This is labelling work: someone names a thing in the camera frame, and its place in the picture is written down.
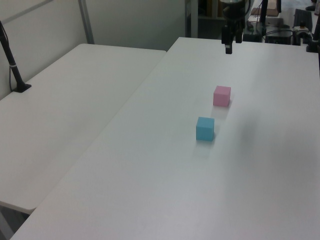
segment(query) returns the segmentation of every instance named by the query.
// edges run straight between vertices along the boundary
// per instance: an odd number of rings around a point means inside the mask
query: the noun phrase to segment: black stand
[[[16,88],[13,91],[17,93],[23,93],[25,90],[29,89],[31,85],[26,84],[22,81],[14,56],[12,55],[11,49],[9,47],[9,42],[4,31],[4,26],[2,25],[1,21],[0,21],[0,42],[3,47],[4,53],[6,55],[6,58],[8,59],[10,68],[13,72],[13,75],[16,81]]]
[[[306,51],[309,53],[317,53],[318,45],[319,45],[319,37],[320,37],[320,17],[316,21],[314,34],[312,35],[312,39],[309,41],[308,46],[306,46]]]

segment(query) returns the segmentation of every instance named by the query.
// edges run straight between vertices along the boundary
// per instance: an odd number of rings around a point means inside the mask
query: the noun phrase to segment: black cable
[[[9,66],[9,86],[10,86],[10,91],[12,91],[12,87],[11,87],[11,67]]]
[[[262,3],[263,3],[263,1],[261,1],[260,5],[259,5],[258,8],[257,8],[258,13],[257,13],[257,16],[256,16],[255,31],[256,31],[256,33],[257,33],[258,35],[260,35],[260,36],[262,37],[263,40],[266,40],[266,39],[264,38],[264,36],[262,35],[262,33],[260,33],[259,30],[258,30],[259,11],[260,11],[260,7],[261,7]]]
[[[1,24],[1,28],[2,28],[2,30],[4,32],[6,41],[7,41],[8,45],[9,45],[9,38],[8,38],[7,32],[6,32],[6,30],[5,30],[5,28],[4,28],[4,26],[2,24]],[[10,87],[10,91],[13,92],[12,87],[11,87],[11,67],[10,66],[9,66],[9,87]]]
[[[292,30],[272,30],[272,31],[268,31],[265,35],[269,35],[269,34],[275,34],[275,33],[281,33],[281,32],[294,32]]]
[[[1,25],[1,28],[2,28],[2,30],[3,30],[3,32],[4,32],[4,35],[5,35],[6,41],[7,41],[7,42],[8,42],[8,44],[9,44],[9,38],[8,38],[8,35],[7,35],[7,33],[6,33],[6,30],[5,30],[4,26],[3,26],[3,25]]]
[[[226,20],[228,20],[230,22],[236,22],[236,21],[239,21],[239,20],[243,19],[244,17],[246,17],[247,13],[250,11],[250,7],[251,7],[251,0],[249,0],[248,8],[245,11],[245,14],[243,16],[238,17],[238,18],[229,18],[229,17],[227,17],[226,13],[225,13],[225,9],[222,10],[222,15]]]

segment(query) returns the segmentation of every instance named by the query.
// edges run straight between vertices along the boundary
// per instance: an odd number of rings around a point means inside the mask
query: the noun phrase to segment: gray floor
[[[15,233],[29,216],[28,214],[24,214],[6,207],[0,207],[0,214],[0,217],[4,217],[6,221],[2,222],[1,220],[3,220],[3,218],[0,220],[0,229],[4,229],[4,232],[1,232],[0,230],[0,240],[9,240],[12,233]]]

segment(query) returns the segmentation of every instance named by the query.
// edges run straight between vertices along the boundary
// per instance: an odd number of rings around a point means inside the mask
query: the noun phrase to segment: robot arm
[[[225,53],[232,54],[232,43],[242,43],[242,35],[245,28],[245,17],[250,11],[251,0],[220,0],[222,3],[222,14],[226,19],[226,26],[221,31],[221,42],[225,45]],[[268,0],[262,0],[260,22],[265,24]]]

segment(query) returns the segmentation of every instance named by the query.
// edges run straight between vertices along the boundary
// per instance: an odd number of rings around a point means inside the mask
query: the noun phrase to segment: white table
[[[319,82],[301,47],[179,38],[12,239],[318,239]]]
[[[81,44],[0,101],[0,205],[30,214],[165,51]]]

